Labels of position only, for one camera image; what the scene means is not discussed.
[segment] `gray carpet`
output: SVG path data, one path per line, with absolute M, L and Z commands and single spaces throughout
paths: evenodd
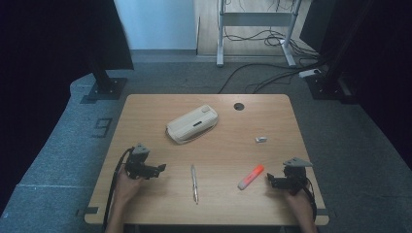
M 120 100 L 81 104 L 94 77 L 72 83 L 65 112 L 0 219 L 1 233 L 99 232 L 99 225 L 85 223 L 84 210 L 126 96 L 214 94 L 235 69 L 255 61 L 228 58 L 224 67 L 218 68 L 215 59 L 193 55 L 134 54 L 133 60 L 135 71 L 108 72 L 111 78 L 128 78 Z M 245 93 L 248 84 L 285 71 L 264 66 L 242 69 L 222 93 Z M 290 84 L 285 84 L 288 79 L 280 82 L 259 93 L 282 93 L 291 98 L 330 216 L 321 231 L 412 232 L 412 172 L 373 120 L 358 105 L 313 100 L 305 80 L 298 76 L 293 76 Z M 156 231 L 179 232 L 177 228 L 142 228 L 142 233 Z M 267 229 L 245 227 L 246 231 Z

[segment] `orange highlighter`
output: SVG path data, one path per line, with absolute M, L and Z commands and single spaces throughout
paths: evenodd
M 237 187 L 239 187 L 240 190 L 245 189 L 249 183 L 251 183 L 261 172 L 263 172 L 264 167 L 259 164 L 254 171 L 252 171 L 245 179 L 243 179 Z

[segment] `white wall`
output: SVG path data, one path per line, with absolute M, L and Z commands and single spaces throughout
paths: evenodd
M 131 50 L 195 50 L 193 0 L 115 0 Z

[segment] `wooden tabletop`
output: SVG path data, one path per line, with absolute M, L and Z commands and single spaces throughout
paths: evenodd
M 234 109 L 244 105 L 242 111 Z M 165 134 L 166 124 L 208 104 L 219 114 L 216 127 L 202 137 L 177 145 Z M 256 143 L 255 137 L 267 137 Z M 310 161 L 287 95 L 133 94 L 128 96 L 86 214 L 88 223 L 102 223 L 116 165 L 125 150 L 142 143 L 150 149 L 149 166 L 167 164 L 158 178 L 144 181 L 126 213 L 126 223 L 294 225 L 296 220 L 282 192 L 266 173 L 284 177 L 283 162 Z M 199 204 L 193 200 L 190 166 L 196 168 Z M 244 190 L 237 185 L 258 165 L 264 171 Z M 318 209 L 325 204 L 312 168 Z M 318 216 L 325 225 L 328 216 Z

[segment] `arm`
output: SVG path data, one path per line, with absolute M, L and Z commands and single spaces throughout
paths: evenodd
M 286 202 L 292 209 L 294 216 L 300 226 L 303 233 L 317 233 L 315 222 L 313 221 L 312 207 L 309 203 L 309 198 L 306 193 L 301 189 L 295 196 L 289 194 L 288 191 L 284 191 Z
M 142 181 L 143 178 L 138 178 L 137 180 L 130 179 L 124 170 L 124 165 L 121 165 L 106 233 L 123 232 L 125 209 L 130 200 L 133 199 L 139 191 Z

